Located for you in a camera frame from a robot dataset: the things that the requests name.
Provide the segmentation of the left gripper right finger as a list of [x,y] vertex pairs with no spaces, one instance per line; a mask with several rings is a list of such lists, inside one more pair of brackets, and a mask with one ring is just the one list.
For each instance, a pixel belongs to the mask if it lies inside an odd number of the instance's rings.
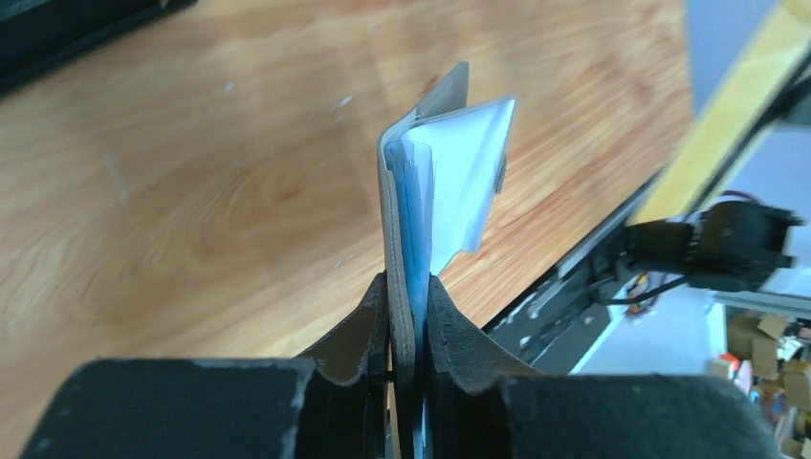
[[430,458],[777,458],[758,408],[704,376],[544,375],[428,284]]

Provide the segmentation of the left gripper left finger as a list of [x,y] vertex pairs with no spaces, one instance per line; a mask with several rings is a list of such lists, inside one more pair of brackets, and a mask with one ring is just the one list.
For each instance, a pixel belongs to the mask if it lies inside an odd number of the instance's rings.
[[291,359],[105,359],[59,387],[25,458],[382,458],[384,273]]

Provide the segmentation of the grey card holder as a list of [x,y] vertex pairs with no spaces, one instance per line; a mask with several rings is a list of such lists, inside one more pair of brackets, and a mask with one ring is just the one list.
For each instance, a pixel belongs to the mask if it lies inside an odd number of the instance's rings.
[[427,454],[429,279],[478,249],[504,181],[516,98],[470,105],[469,80],[461,61],[378,140],[397,458]]

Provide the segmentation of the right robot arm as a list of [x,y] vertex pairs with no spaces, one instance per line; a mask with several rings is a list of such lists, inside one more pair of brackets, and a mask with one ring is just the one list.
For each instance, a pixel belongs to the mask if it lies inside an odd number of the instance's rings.
[[726,201],[695,223],[660,220],[629,227],[627,253],[633,267],[673,274],[678,285],[753,292],[777,270],[794,266],[784,249],[790,230],[804,224],[791,210]]

